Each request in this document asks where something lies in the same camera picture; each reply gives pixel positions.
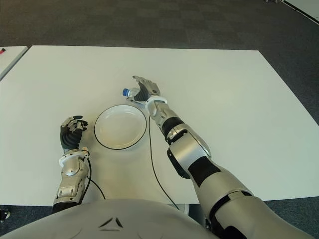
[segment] white plate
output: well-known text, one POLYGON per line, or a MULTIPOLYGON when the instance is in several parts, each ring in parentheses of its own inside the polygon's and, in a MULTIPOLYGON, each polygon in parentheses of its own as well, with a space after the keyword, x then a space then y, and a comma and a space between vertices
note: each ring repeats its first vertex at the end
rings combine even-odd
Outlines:
POLYGON ((94 125, 94 134, 104 147, 124 149, 143 137, 146 124, 146 118, 138 108, 118 105, 100 114, 94 125))

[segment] plastic bottle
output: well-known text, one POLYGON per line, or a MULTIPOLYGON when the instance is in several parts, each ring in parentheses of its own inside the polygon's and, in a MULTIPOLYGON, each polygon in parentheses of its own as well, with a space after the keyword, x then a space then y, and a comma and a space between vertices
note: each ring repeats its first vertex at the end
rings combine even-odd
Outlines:
POLYGON ((122 94, 123 96, 126 96, 126 97, 133 97, 133 96, 136 96, 138 92, 140 92, 139 88, 131 88, 131 89, 124 88, 122 94))

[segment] black cable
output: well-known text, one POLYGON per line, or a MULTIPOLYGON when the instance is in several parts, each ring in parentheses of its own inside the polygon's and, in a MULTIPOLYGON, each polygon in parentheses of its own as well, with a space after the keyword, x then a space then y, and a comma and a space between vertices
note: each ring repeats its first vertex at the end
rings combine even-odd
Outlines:
POLYGON ((163 192, 165 193, 165 195, 168 197, 168 199, 170 199, 170 201, 174 204, 174 206, 179 210, 178 206, 175 204, 175 202, 172 200, 172 198, 170 198, 170 196, 167 194, 167 192, 164 190, 164 188, 161 186, 159 179, 156 175, 155 169, 154 169, 154 163, 153 163, 153 156, 152 156, 152 141, 151 141, 151 126, 150 126, 150 121, 151 121, 151 116, 149 116, 149 136, 150 136, 150 151, 151 151, 151 162, 152 162, 152 168, 153 168, 153 172, 154 172, 154 176, 160 186, 160 188, 163 190, 163 192))
POLYGON ((84 196, 85 196, 85 194, 86 194, 86 191, 88 191, 88 188, 89 188, 89 185, 90 185, 90 182, 91 182, 91 179, 92 179, 92 167, 91 167, 91 162, 90 162, 89 158, 87 158, 87 160, 88 160, 89 169, 90 169, 89 182, 88 182, 88 184, 86 185, 86 188, 85 188, 85 190, 84 190, 84 193, 83 193, 83 195, 82 195, 82 198, 81 198, 80 201, 79 201, 79 204, 82 203, 83 198, 84 198, 84 196))
POLYGON ((93 179, 91 179, 91 182, 95 184, 95 186, 100 190, 100 192, 101 192, 103 198, 106 199, 105 196, 104 196, 104 193, 103 193, 102 189, 99 187, 99 185, 97 185, 97 183, 94 182, 93 179))
POLYGON ((90 162, 89 158, 87 158, 87 159, 88 159, 88 163, 89 163, 89 167, 90 167, 90 177, 86 176, 86 177, 89 179, 89 182, 88 182, 88 184, 86 185, 86 189, 85 189, 85 191, 84 191, 84 193, 83 193, 83 196, 82 196, 82 199, 80 200, 80 203, 82 203, 82 200, 83 200, 83 198, 84 198, 84 196, 85 196, 85 194, 86 194, 86 191, 87 191, 88 188, 89 188, 90 182, 92 182, 92 183, 95 184, 95 186, 100 190, 100 192, 101 192, 103 198, 106 199, 105 196, 104 196, 104 193, 103 193, 102 189, 101 189, 101 188, 99 187, 99 185, 98 185, 96 182, 94 182, 93 179, 92 179, 91 162, 90 162))

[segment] white table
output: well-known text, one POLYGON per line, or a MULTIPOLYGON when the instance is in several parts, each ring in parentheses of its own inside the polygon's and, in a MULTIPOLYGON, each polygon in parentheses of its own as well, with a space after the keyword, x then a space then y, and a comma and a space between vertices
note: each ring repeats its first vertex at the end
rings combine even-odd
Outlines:
MULTIPOLYGON (((82 146, 108 198, 169 203, 154 178, 148 132, 133 147, 102 147, 97 116, 126 104, 132 75, 157 82, 180 117, 210 145, 213 160, 263 200, 319 195, 319 127, 258 51, 33 46, 0 82, 0 204, 52 205, 60 183, 59 127, 89 122, 82 146)), ((155 169, 176 203, 197 203, 190 180, 167 158, 151 122, 155 169)), ((94 185, 86 202, 99 200, 94 185)))
POLYGON ((299 8, 313 18, 319 17, 319 1, 318 0, 287 0, 290 4, 299 8))
POLYGON ((0 55, 0 80, 28 49, 26 46, 0 46, 0 50, 2 48, 5 52, 0 55))

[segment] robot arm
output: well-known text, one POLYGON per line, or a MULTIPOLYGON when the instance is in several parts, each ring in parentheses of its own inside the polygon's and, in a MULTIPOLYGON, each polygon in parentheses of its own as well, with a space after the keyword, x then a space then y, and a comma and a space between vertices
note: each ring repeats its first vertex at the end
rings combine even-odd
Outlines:
POLYGON ((145 102, 169 144, 167 155, 177 173, 192 180, 214 234, 225 239, 313 238, 282 220, 233 174, 215 164, 207 144, 169 108, 155 83, 133 78, 143 85, 134 101, 145 102))
POLYGON ((84 160, 89 157, 87 148, 79 150, 82 132, 87 122, 80 120, 82 116, 67 118, 60 127, 60 140, 64 151, 60 158, 62 181, 57 191, 52 213, 79 205, 84 195, 84 182, 88 175, 88 167, 84 160))

